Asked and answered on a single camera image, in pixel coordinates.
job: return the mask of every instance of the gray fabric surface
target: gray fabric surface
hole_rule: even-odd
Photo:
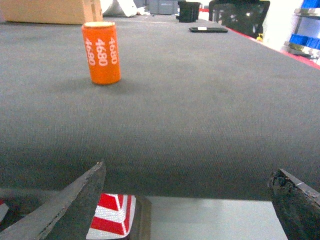
[[[122,80],[91,83],[80,26],[0,25],[0,187],[268,200],[283,168],[320,185],[320,71],[214,23],[108,18]]]

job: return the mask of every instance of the white floor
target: white floor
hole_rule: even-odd
[[[288,240],[271,202],[148,199],[151,240]]]

